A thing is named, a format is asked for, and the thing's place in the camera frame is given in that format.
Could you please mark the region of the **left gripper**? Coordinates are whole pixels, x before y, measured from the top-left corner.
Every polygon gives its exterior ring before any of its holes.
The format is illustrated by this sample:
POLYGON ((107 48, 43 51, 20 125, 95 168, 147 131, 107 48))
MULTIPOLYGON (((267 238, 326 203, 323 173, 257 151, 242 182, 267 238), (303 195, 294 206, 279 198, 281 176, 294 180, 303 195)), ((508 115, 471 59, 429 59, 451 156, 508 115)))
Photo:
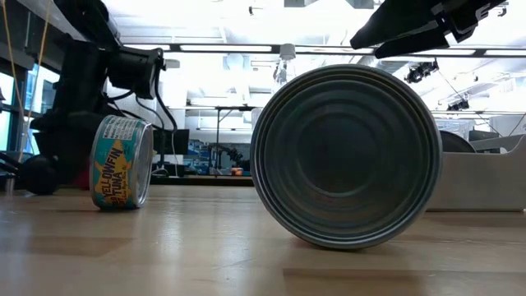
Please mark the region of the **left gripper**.
POLYGON ((38 131, 39 151, 49 157, 61 185, 87 185, 90 149, 99 127, 97 113, 48 111, 34 119, 30 128, 38 131))

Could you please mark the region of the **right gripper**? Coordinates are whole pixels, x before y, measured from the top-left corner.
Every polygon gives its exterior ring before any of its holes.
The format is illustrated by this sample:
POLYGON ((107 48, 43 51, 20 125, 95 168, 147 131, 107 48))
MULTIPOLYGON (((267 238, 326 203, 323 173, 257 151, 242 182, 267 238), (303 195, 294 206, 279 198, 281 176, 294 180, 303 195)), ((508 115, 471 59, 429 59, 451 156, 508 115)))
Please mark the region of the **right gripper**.
POLYGON ((379 44, 376 58, 445 49, 449 47, 445 35, 463 42, 490 10, 507 4, 506 0, 385 0, 351 38, 350 46, 379 44))

